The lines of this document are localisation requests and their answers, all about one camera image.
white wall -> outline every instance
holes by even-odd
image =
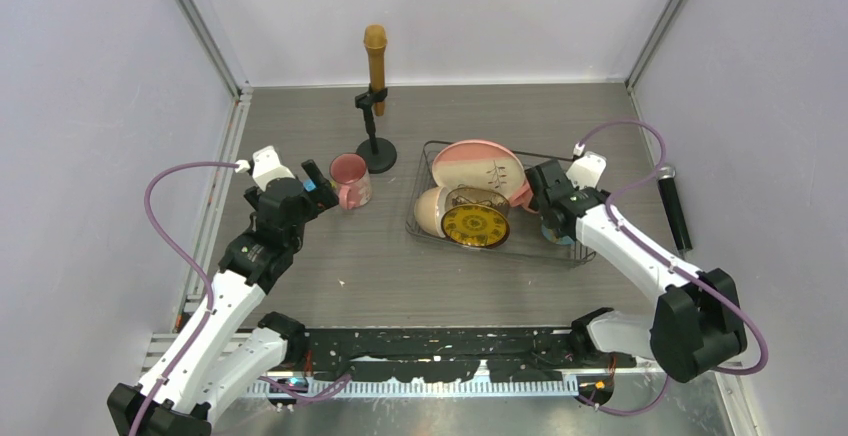
[[[667,0],[211,0],[254,86],[623,80]]]
[[[173,324],[185,265],[142,195],[216,156],[229,94],[174,0],[0,0],[0,434],[114,434],[106,397]],[[190,242],[208,171],[154,208]]]
[[[848,0],[689,0],[637,85],[669,140],[696,263],[771,349],[763,434],[848,425]]]

mug handle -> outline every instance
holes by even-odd
[[[350,186],[342,186],[339,188],[339,204],[344,209],[353,209],[353,201],[348,201],[347,197],[350,194]]]

gray wooden table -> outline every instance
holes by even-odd
[[[297,171],[311,158],[328,174],[335,156],[353,152],[366,138],[353,107],[361,90],[257,90],[239,157],[272,144]],[[368,205],[334,209],[307,225],[294,265],[246,326],[269,311],[311,327],[562,325],[601,306],[650,311],[642,294],[600,257],[567,269],[440,248],[405,229],[424,142],[481,138],[568,156],[597,124],[635,118],[622,84],[399,87],[390,88],[387,103],[378,134],[397,147],[397,164],[372,176]],[[650,170],[635,127],[601,133],[589,148],[608,158],[603,188],[620,188]],[[244,175],[233,178],[213,261],[248,224],[250,207],[242,193],[251,182]],[[632,192],[619,207],[649,236],[673,247],[655,186]]]

wire basket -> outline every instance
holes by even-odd
[[[514,256],[528,256],[531,258],[545,258],[580,265],[591,261],[595,252],[579,242],[568,245],[558,245],[548,241],[542,234],[542,220],[537,214],[532,214],[520,207],[512,208],[507,219],[509,220],[509,238],[501,245],[494,248],[476,248],[457,244],[446,238],[433,236],[418,225],[415,220],[415,202],[418,197],[430,188],[436,187],[433,179],[433,160],[446,147],[453,143],[448,141],[428,141],[424,143],[421,153],[421,161],[415,176],[415,184],[412,189],[412,198],[409,202],[409,211],[406,217],[406,230],[409,234],[418,238],[443,244],[446,247],[454,247],[482,253],[500,253]],[[543,154],[525,153],[513,151],[518,156],[525,168],[535,166],[550,159],[560,161],[563,168],[568,168],[571,161],[556,156],[545,156]]]

cup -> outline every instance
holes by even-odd
[[[354,209],[371,200],[371,176],[368,165],[359,155],[345,153],[330,164],[330,177],[336,182],[339,206]]]

